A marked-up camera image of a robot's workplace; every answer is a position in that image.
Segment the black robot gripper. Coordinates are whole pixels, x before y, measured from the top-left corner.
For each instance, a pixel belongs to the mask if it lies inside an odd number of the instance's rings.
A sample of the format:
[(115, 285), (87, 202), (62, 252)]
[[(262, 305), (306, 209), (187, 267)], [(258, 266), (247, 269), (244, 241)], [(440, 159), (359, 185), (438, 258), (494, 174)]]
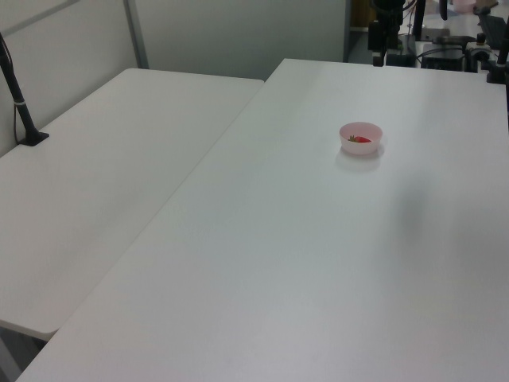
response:
[(400, 50), (398, 34), (403, 19), (404, 0), (370, 0), (378, 21), (371, 21), (368, 26), (368, 50), (371, 51), (372, 64), (384, 66), (385, 37), (383, 26), (387, 27), (386, 50)]

